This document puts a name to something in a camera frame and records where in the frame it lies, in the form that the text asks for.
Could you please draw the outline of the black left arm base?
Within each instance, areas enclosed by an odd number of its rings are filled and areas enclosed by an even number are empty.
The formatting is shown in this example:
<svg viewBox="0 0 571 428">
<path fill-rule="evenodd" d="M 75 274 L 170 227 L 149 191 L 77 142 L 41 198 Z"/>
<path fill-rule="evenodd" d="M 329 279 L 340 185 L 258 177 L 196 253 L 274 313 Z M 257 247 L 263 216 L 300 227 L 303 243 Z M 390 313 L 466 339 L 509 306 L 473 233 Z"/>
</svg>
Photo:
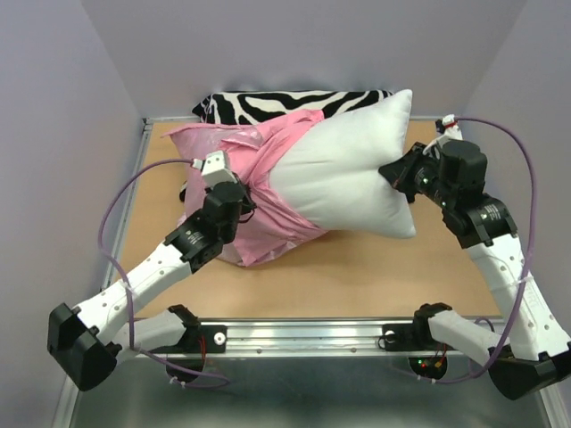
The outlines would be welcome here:
<svg viewBox="0 0 571 428">
<path fill-rule="evenodd" d="M 228 327 L 221 324 L 204 324 L 190 310 L 180 304 L 169 307 L 168 311 L 176 315 L 185 328 L 182 337 L 175 345 L 169 347 L 168 353 L 198 354 L 199 358 L 185 358 L 178 365 L 202 374 L 209 353 L 221 354 L 226 351 Z"/>
</svg>

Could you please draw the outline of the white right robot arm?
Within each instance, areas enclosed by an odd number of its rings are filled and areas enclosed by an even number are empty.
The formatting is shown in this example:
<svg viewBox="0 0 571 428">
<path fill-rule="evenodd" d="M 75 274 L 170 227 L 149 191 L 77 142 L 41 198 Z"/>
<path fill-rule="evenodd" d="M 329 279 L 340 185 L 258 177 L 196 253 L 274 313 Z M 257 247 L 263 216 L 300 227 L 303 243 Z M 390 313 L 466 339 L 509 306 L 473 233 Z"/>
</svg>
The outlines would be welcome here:
<svg viewBox="0 0 571 428">
<path fill-rule="evenodd" d="M 516 400 L 570 376 L 570 336 L 552 315 L 531 274 L 506 205 L 484 190 L 487 158 L 462 140 L 416 143 L 379 174 L 408 198 L 421 194 L 475 263 L 505 325 L 495 333 L 444 303 L 424 304 L 406 324 L 385 325 L 386 351 L 456 350 L 475 361 L 496 389 Z"/>
</svg>

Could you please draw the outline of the white pillow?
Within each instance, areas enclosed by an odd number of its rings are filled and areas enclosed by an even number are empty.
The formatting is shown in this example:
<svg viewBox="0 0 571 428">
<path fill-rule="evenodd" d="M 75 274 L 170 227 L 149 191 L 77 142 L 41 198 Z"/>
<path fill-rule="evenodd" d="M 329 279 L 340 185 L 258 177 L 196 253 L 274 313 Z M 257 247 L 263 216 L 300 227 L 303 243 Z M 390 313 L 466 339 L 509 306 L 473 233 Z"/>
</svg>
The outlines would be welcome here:
<svg viewBox="0 0 571 428">
<path fill-rule="evenodd" d="M 412 97 L 412 91 L 404 89 L 320 121 L 271 170 L 271 187 L 295 212 L 324 230 L 414 237 L 405 195 L 378 172 L 404 154 Z"/>
</svg>

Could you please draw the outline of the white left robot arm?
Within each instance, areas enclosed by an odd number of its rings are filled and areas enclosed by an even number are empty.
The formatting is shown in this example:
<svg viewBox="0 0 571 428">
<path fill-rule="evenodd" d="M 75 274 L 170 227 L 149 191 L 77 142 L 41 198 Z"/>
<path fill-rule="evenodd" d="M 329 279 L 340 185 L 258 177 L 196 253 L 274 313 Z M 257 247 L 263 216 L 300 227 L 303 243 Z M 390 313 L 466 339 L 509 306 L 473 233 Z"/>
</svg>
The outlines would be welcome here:
<svg viewBox="0 0 571 428">
<path fill-rule="evenodd" d="M 51 311 L 47 350 L 81 391 L 94 389 L 119 364 L 127 350 L 121 334 L 134 345 L 136 311 L 216 259 L 255 208 L 247 185 L 216 184 L 203 206 L 118 282 L 74 308 L 62 303 Z"/>
</svg>

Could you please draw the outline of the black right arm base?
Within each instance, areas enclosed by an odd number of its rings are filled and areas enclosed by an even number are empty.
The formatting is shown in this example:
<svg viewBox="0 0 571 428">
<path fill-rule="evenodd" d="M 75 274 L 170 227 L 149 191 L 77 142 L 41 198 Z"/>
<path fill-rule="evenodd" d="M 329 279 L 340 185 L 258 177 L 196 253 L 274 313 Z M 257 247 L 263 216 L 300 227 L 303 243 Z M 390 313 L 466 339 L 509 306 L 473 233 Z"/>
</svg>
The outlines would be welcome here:
<svg viewBox="0 0 571 428">
<path fill-rule="evenodd" d="M 436 341 L 429 330 L 428 319 L 452 307 L 444 303 L 423 304 L 406 323 L 384 324 L 377 347 L 388 352 L 421 351 L 421 357 L 408 357 L 410 374 L 420 380 L 439 383 L 448 368 L 447 353 L 452 347 Z"/>
</svg>

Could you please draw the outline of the pink floral satin pillowcase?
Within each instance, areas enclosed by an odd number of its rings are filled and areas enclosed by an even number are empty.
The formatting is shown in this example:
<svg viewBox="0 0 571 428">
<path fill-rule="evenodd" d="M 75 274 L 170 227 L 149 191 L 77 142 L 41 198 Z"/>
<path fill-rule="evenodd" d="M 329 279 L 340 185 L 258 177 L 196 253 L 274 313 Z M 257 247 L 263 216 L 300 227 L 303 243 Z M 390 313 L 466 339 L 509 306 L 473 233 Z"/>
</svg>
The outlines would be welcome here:
<svg viewBox="0 0 571 428">
<path fill-rule="evenodd" d="M 269 174 L 315 125 L 301 110 L 256 125 L 189 123 L 167 137 L 186 167 L 186 218 L 201 210 L 226 232 L 219 258 L 240 267 L 276 259 L 325 231 L 286 203 Z"/>
</svg>

